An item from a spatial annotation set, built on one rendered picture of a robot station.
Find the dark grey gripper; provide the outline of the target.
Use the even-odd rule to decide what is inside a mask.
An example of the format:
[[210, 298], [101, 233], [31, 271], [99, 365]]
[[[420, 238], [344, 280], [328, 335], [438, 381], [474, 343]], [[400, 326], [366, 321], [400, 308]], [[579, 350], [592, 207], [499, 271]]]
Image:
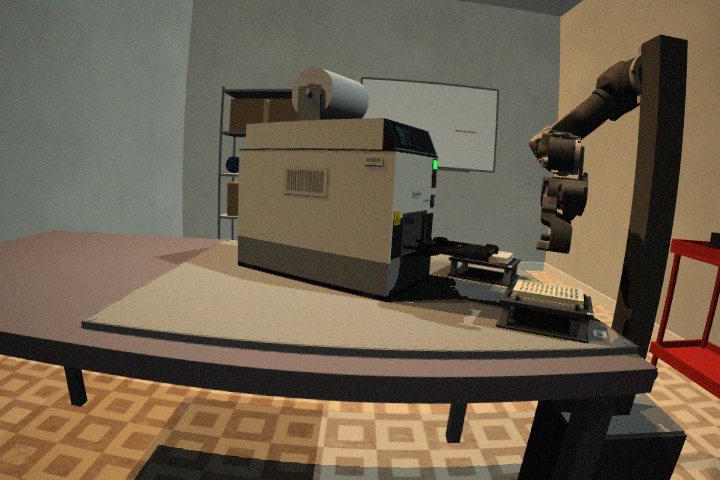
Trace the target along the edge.
[[[582, 216], [588, 196], [588, 173], [583, 173], [584, 149], [585, 146], [581, 146], [578, 179], [543, 177], [540, 202], [542, 207], [541, 223], [550, 227], [551, 231], [550, 234], [541, 234], [541, 240], [549, 242], [537, 242], [537, 250], [566, 254], [570, 252], [571, 220], [576, 215]], [[545, 187], [543, 187], [544, 184]], [[563, 210], [562, 214], [557, 212], [556, 208]]]

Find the grey cylinder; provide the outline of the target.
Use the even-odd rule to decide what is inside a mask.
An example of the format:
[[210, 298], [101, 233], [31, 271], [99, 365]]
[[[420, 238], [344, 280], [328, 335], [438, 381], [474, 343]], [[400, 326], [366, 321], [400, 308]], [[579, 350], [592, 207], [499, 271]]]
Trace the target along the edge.
[[367, 112], [369, 96], [359, 82], [319, 67], [303, 71], [292, 89], [292, 103], [297, 112], [298, 89], [309, 84], [322, 85], [320, 120], [361, 119]]

